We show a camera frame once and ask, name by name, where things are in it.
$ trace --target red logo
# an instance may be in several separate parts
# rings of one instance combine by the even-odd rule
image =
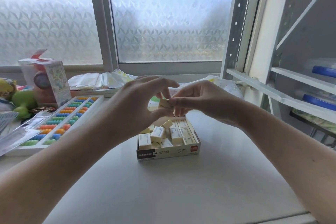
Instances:
[[[190,151],[197,151],[197,150],[198,150],[198,145],[190,147]]]

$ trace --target person's left arm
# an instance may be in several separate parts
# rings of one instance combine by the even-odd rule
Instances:
[[[2,223],[42,223],[64,194],[104,154],[158,118],[173,116],[166,108],[150,112],[147,105],[152,96],[161,96],[160,92],[170,98],[168,87],[178,86],[175,81],[157,76],[128,82],[85,125],[2,173]]]

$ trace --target window pane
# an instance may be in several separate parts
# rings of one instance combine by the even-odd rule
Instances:
[[[102,64],[92,0],[0,0],[0,65],[41,48],[66,65]]]
[[[119,60],[222,60],[231,0],[112,0]]]

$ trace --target green toy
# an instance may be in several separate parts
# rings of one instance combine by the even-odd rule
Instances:
[[[37,107],[37,102],[32,90],[19,90],[14,93],[12,102],[16,106],[13,110],[18,112],[18,119],[28,119],[32,115],[29,110]]]

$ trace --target white table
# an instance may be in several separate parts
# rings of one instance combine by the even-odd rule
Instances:
[[[200,112],[187,116],[200,155],[139,163],[131,138],[83,175],[44,223],[236,224],[306,212],[242,131]],[[1,158],[0,171],[23,159]]]

